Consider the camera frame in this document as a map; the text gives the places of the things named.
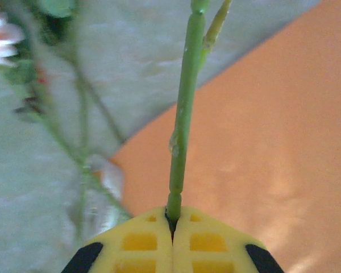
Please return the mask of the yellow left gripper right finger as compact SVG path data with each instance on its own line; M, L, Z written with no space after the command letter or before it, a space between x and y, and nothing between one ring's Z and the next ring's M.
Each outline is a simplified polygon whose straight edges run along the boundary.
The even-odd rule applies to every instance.
M173 236L173 272L275 273L284 270L254 237L183 207Z

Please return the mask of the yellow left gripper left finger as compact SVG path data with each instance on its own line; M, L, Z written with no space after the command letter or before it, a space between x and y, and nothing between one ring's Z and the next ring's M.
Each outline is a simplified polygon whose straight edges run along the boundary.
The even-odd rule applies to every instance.
M88 240L63 272L172 272L165 208L134 217Z

